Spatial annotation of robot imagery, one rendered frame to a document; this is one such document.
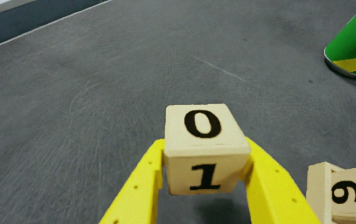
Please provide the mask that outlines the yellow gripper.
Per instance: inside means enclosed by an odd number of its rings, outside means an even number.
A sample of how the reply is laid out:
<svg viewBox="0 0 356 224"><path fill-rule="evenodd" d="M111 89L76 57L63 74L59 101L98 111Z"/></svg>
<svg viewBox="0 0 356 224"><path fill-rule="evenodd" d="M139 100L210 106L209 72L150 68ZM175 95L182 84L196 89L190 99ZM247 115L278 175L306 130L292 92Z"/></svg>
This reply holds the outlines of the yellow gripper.
<svg viewBox="0 0 356 224"><path fill-rule="evenodd" d="M252 224L321 224L288 172L245 138L252 151L239 180L245 183ZM157 140L99 224L157 224L164 152L165 139Z"/></svg>

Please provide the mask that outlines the cream number cube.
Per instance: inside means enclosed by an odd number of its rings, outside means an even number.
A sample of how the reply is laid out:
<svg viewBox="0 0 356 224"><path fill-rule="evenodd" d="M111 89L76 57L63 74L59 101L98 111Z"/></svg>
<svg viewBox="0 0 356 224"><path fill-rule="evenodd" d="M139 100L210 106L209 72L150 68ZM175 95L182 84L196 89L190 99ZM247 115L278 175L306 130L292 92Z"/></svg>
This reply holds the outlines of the cream number cube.
<svg viewBox="0 0 356 224"><path fill-rule="evenodd" d="M356 224L356 168L331 173L331 220Z"/></svg>
<svg viewBox="0 0 356 224"><path fill-rule="evenodd" d="M164 154L171 196L233 192L251 151L225 104L166 108Z"/></svg>

